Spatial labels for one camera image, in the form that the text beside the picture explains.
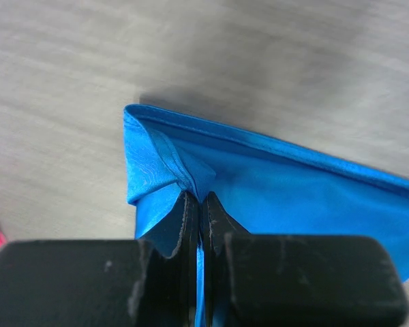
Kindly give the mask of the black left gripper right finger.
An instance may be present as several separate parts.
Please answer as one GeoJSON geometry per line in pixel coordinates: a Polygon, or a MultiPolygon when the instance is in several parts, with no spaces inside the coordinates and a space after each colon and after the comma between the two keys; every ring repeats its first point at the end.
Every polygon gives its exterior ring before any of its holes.
{"type": "Polygon", "coordinates": [[[364,236],[252,234],[215,193],[202,203],[207,326],[401,326],[409,300],[364,236]]]}

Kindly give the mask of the blue cloth napkin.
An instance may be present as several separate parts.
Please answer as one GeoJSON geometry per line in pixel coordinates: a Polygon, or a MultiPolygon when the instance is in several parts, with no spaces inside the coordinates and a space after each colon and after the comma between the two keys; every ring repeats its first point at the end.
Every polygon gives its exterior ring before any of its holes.
{"type": "Polygon", "coordinates": [[[143,104],[123,112],[135,239],[183,192],[199,205],[196,316],[204,315],[202,203],[215,193],[252,234],[364,236],[409,278],[409,180],[236,127],[143,104]]]}

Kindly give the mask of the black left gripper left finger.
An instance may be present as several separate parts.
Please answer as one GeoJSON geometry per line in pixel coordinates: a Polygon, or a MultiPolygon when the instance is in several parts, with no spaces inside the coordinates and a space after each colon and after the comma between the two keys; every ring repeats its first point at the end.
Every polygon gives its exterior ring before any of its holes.
{"type": "Polygon", "coordinates": [[[193,326],[198,211],[183,192],[135,240],[7,244],[0,326],[193,326]]]}

